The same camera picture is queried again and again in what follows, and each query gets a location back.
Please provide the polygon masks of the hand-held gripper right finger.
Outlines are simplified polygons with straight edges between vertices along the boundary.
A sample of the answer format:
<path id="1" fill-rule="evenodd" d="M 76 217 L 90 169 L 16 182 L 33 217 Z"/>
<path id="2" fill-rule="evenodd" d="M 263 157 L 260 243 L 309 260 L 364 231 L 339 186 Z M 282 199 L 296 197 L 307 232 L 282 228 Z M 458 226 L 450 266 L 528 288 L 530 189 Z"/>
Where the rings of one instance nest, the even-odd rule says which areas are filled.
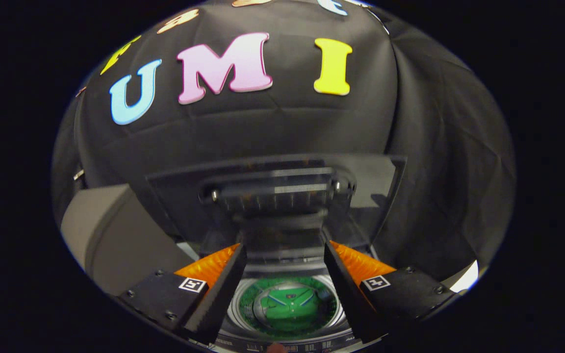
<path id="1" fill-rule="evenodd" d="M 354 337 L 363 343 L 410 330 L 459 299 L 422 270 L 394 268 L 326 241 L 324 262 Z"/>

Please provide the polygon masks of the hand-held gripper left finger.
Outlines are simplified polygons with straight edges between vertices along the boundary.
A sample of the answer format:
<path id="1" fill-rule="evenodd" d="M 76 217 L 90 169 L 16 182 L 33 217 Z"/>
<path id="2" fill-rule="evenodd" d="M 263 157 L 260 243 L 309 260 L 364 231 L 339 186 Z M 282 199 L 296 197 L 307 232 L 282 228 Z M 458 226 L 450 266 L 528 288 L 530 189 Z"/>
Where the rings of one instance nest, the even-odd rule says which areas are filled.
<path id="1" fill-rule="evenodd" d="M 163 333 L 213 344 L 246 265 L 245 245 L 237 243 L 179 270 L 155 270 L 116 300 Z"/>

